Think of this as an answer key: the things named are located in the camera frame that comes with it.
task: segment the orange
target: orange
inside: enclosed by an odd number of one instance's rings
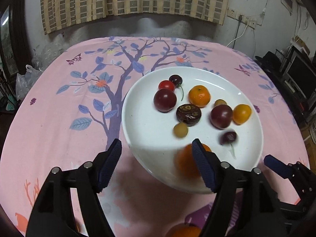
[[[187,226],[177,230],[172,237],[198,237],[201,229],[196,226]]]
[[[190,103],[205,107],[211,100],[211,95],[205,86],[195,86],[189,92]]]
[[[207,145],[202,145],[206,151],[212,152]],[[175,165],[181,175],[186,178],[198,178],[201,176],[192,155],[192,144],[188,144],[183,150],[178,152],[175,158]]]
[[[251,115],[251,108],[246,104],[239,104],[233,110],[233,121],[237,125],[245,123]]]

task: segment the yellow cherry tomato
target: yellow cherry tomato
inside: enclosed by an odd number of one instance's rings
[[[233,110],[233,121],[237,125],[245,123],[251,115],[251,108],[246,104],[239,104]]]

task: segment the silver bolt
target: silver bolt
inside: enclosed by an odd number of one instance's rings
[[[260,170],[259,168],[257,168],[257,167],[255,167],[255,168],[253,169],[253,171],[254,171],[257,175],[261,174],[261,170]]]
[[[91,161],[87,161],[87,162],[85,162],[85,163],[83,164],[83,166],[84,166],[85,168],[90,168],[90,167],[92,167],[92,162],[91,162]]]
[[[59,172],[59,167],[54,167],[53,169],[52,169],[52,173],[53,174],[56,174],[56,173],[58,173]]]
[[[224,161],[224,162],[221,163],[221,167],[223,167],[223,168],[229,168],[229,164]]]

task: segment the plate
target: plate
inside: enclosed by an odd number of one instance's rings
[[[178,74],[183,79],[182,92],[175,90],[176,106],[168,113],[159,112],[154,106],[154,95],[162,80]],[[173,127],[178,123],[177,108],[190,103],[188,93],[196,85],[204,85],[211,94],[211,101],[202,108],[200,121],[189,127],[188,135],[178,139]],[[228,129],[234,129],[238,140],[234,144],[236,159],[231,155],[230,145],[220,145],[219,136],[225,130],[213,127],[209,114],[217,99],[223,99],[233,109],[238,104],[248,104],[252,113],[243,125],[233,122]],[[175,154],[195,138],[208,145],[220,161],[227,161],[233,167],[251,171],[258,165],[263,149],[263,130],[259,116],[250,100],[232,83],[202,69],[190,67],[169,67],[155,70],[139,79],[129,90],[122,108],[122,126],[126,141],[138,162],[155,178],[166,185],[189,193],[211,193],[202,178],[188,180],[181,177],[174,166]]]

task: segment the table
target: table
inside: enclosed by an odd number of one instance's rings
[[[171,66],[211,71],[244,92],[263,127],[259,167],[281,201],[297,201],[290,182],[266,168],[263,158],[272,154],[284,163],[301,161],[308,166],[304,142],[279,91],[252,59],[217,43],[98,38],[74,45],[48,67],[10,127],[0,164],[0,203],[23,234],[50,169],[69,170],[92,161],[114,138],[122,141],[122,156],[99,200],[116,236],[165,236],[184,222],[203,225],[215,194],[182,193],[154,179],[133,157],[121,127],[130,87],[147,73]],[[76,198],[73,206],[85,233]]]

